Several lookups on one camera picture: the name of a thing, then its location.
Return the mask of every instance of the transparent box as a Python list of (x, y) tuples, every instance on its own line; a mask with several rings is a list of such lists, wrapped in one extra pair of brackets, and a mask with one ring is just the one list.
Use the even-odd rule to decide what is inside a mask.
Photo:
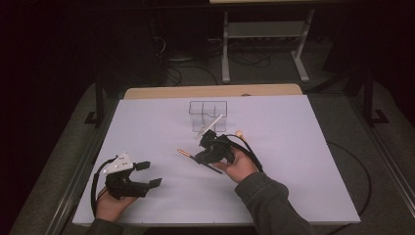
[(226, 101), (191, 101), (189, 115), (192, 120), (192, 131), (199, 132), (215, 121), (220, 115), (220, 120), (211, 128), (215, 132), (226, 131), (227, 117)]

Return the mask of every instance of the white table surface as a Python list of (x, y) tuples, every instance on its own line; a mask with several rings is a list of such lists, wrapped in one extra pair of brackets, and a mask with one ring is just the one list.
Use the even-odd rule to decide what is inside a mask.
[[(92, 175), (104, 161), (126, 151), (135, 163), (152, 163), (149, 169), (132, 172), (132, 181), (162, 177), (162, 183), (130, 206), (119, 223), (252, 224), (234, 192), (236, 184), (226, 174), (176, 151), (196, 155), (203, 149), (192, 132), (189, 104), (213, 100), (227, 101), (226, 133), (244, 132), (264, 171), (287, 185), (289, 200), (302, 217), (312, 224), (360, 221), (307, 97), (294, 95), (121, 100), (72, 222), (92, 223)], [(104, 183), (102, 175), (97, 191)]]

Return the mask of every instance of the hand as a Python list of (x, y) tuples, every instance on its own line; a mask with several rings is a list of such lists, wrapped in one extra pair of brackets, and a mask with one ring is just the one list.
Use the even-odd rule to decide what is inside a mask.
[(235, 156), (234, 163), (225, 164), (219, 162), (213, 164), (213, 166), (225, 171), (236, 183), (240, 183), (248, 175), (257, 172), (255, 164), (247, 155), (244, 154), (244, 152), (233, 147), (231, 148), (231, 151)]
[(137, 198), (121, 197), (119, 200), (110, 195), (107, 187), (98, 194), (96, 217), (106, 221), (116, 222), (124, 210), (134, 203)]

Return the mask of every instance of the gray sleeve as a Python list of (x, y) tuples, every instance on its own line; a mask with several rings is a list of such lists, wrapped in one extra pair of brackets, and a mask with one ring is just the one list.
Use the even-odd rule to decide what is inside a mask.
[(85, 235), (120, 235), (123, 230), (124, 229), (118, 224), (96, 218), (86, 231)]
[(314, 234), (288, 201), (288, 188), (266, 174), (251, 174), (235, 191), (251, 213), (259, 235)]

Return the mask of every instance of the pen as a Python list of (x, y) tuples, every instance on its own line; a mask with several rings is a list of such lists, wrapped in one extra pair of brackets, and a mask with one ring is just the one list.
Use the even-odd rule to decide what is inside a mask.
[[(186, 152), (184, 152), (183, 150), (181, 150), (181, 149), (177, 149), (177, 152), (179, 152), (180, 154), (182, 154), (182, 155), (184, 155), (184, 156), (186, 156), (186, 157), (189, 157), (189, 158), (191, 158), (191, 159), (193, 159), (196, 163), (198, 163), (197, 161), (196, 161), (196, 159), (195, 159), (195, 157), (193, 157), (192, 155), (190, 155), (189, 153), (186, 153)], [(209, 168), (209, 169), (211, 169), (211, 170), (214, 170), (214, 171), (216, 171), (216, 172), (218, 172), (218, 173), (222, 173), (222, 172), (220, 172), (219, 170), (217, 170), (217, 169), (215, 169), (215, 168), (213, 168), (213, 167), (211, 167), (210, 165), (208, 165), (208, 164), (204, 164), (204, 163), (202, 163), (202, 165), (204, 165), (204, 166), (206, 166), (207, 168)]]

